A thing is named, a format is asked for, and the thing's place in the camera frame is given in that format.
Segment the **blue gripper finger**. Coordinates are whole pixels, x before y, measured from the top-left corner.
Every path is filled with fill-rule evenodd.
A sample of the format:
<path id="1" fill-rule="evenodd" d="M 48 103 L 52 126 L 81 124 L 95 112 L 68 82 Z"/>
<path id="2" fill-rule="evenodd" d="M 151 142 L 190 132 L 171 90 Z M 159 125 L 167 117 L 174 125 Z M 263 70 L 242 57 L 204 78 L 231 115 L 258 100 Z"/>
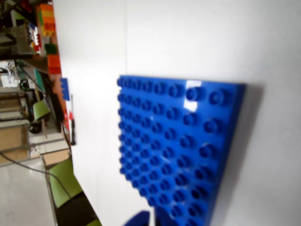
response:
<path id="1" fill-rule="evenodd" d="M 155 208 L 155 226 L 171 226 L 172 220 L 164 208 Z"/>
<path id="2" fill-rule="evenodd" d="M 141 211 L 129 219 L 124 226 L 148 226 L 150 221 L 150 212 Z"/>

